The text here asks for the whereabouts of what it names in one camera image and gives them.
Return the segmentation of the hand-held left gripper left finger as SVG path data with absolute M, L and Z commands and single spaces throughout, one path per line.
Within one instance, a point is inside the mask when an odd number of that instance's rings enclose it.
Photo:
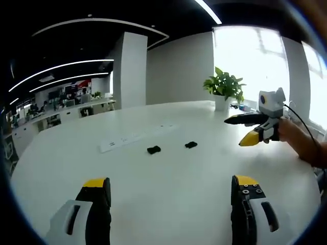
M 47 244 L 110 244 L 110 208 L 110 179 L 87 181 L 51 218 Z

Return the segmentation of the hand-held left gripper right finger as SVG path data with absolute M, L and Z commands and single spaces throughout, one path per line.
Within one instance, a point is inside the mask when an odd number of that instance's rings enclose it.
M 231 207 L 232 244 L 267 244 L 279 229 L 276 212 L 251 177 L 232 177 Z

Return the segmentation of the person's right hand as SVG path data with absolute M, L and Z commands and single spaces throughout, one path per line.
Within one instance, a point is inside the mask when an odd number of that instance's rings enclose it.
M 279 140 L 282 142 L 294 142 L 299 138 L 301 129 L 292 121 L 282 118 L 279 120 L 278 134 Z

